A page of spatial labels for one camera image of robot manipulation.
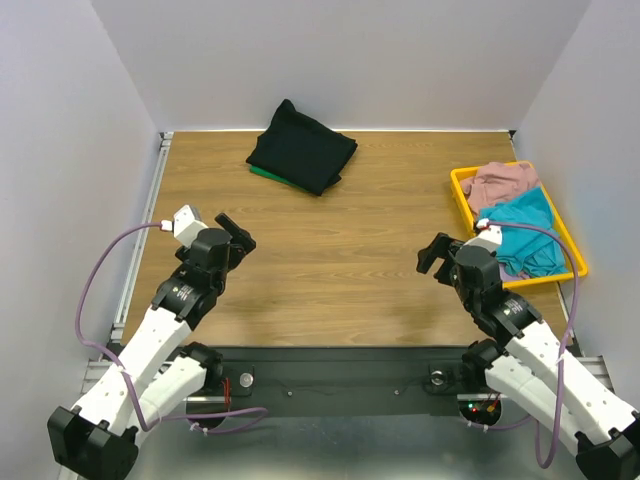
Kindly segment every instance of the pink cloth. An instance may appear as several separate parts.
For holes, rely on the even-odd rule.
[[[476,215],[483,208],[513,200],[538,185],[538,174],[528,163],[505,165],[491,162],[480,167],[475,177],[460,182],[467,202]]]

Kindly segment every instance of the robotic arm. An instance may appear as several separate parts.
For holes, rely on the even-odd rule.
[[[634,479],[640,475],[640,414],[593,377],[566,351],[564,396],[556,412],[560,343],[542,316],[520,295],[506,290],[494,252],[498,226],[483,225],[466,243],[439,233],[418,254],[427,273],[453,286],[474,323],[492,339],[469,348],[463,362],[475,381],[501,392],[549,429],[561,414],[559,438],[588,479]]]
[[[111,365],[70,410],[58,407],[49,418],[56,461],[87,480],[125,478],[151,428],[188,395],[220,383],[221,356],[197,343],[182,349],[151,383],[166,358],[216,305],[228,271],[256,247],[249,233],[226,215],[218,215],[216,222],[223,229],[208,228],[188,205],[166,222],[172,225],[163,222],[163,229],[172,230],[182,243],[176,252],[181,265],[158,288],[119,365]],[[139,399],[130,398],[131,388],[142,394]]]

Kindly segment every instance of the black folded cloth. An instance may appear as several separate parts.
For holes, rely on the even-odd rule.
[[[247,163],[322,195],[340,180],[340,171],[357,147],[355,140],[297,112],[290,100],[284,100]]]

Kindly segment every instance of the gray floor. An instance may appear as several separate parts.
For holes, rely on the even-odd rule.
[[[506,406],[505,422],[522,418]],[[226,426],[242,420],[229,419]],[[544,452],[549,435],[544,437]],[[534,425],[487,434],[451,417],[270,418],[245,433],[204,438],[186,423],[163,424],[128,480],[581,479],[560,448],[541,470]]]

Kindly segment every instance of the green cloth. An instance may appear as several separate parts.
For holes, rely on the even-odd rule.
[[[291,183],[289,180],[286,180],[282,177],[279,177],[278,175],[275,175],[271,172],[268,172],[260,167],[254,167],[253,165],[249,168],[249,171],[251,173],[255,173],[256,175],[260,175],[262,177],[265,178],[270,178],[271,180],[275,180],[276,182],[280,182],[280,183],[284,183],[285,185],[290,185],[292,187],[296,187],[299,188],[300,190],[303,190],[306,192],[306,190],[302,187],[299,187],[298,185],[296,185],[295,183]]]

